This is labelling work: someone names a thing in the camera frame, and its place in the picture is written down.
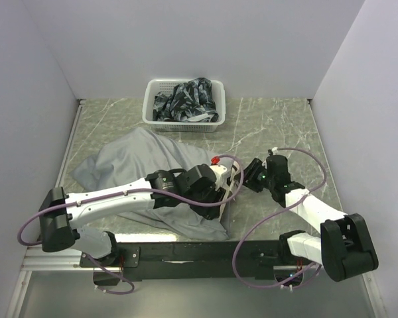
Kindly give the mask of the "grey pillowcase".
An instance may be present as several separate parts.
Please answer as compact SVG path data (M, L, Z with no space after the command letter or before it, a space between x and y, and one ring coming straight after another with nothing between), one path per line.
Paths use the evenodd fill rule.
M136 128L85 158L71 171L71 177L86 191L97 191L134 182L157 170L189 170L209 163L215 156L215 152ZM149 211L128 211L118 217L133 225L168 230L188 239L229 238L217 219L207 220L185 203Z

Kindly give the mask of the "cream bear-print pillow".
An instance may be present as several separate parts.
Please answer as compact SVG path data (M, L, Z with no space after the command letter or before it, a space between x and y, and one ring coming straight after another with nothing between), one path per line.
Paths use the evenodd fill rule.
M238 186L238 180L237 177L239 176L239 166L236 163L233 163L231 170L230 170L230 177L227 179L226 184L223 186L222 189L225 190L224 196L222 197L222 200L226 200L229 198L235 189Z

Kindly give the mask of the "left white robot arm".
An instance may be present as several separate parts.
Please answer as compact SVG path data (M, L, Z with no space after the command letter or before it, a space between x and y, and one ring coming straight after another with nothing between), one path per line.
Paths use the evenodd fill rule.
M129 184L89 193L67 194L56 187L41 206L46 211L39 218L42 250L75 248L112 266L119 260L114 234L90 228L89 223L123 213L147 218L168 215L171 225L181 227L193 217L217 219L218 203L228 194L229 176L223 165L201 164L190 170L157 170Z

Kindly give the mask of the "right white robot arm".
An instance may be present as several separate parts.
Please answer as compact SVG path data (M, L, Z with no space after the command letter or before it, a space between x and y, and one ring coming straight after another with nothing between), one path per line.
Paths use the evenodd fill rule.
M293 264L305 258L321 265L335 282L378 269L379 259L365 219L329 206L304 185L292 181L285 156L270 155L264 162L253 159L244 170L243 185L257 193L269 190L275 202L319 234L314 237L303 230L281 234L277 251L281 262Z

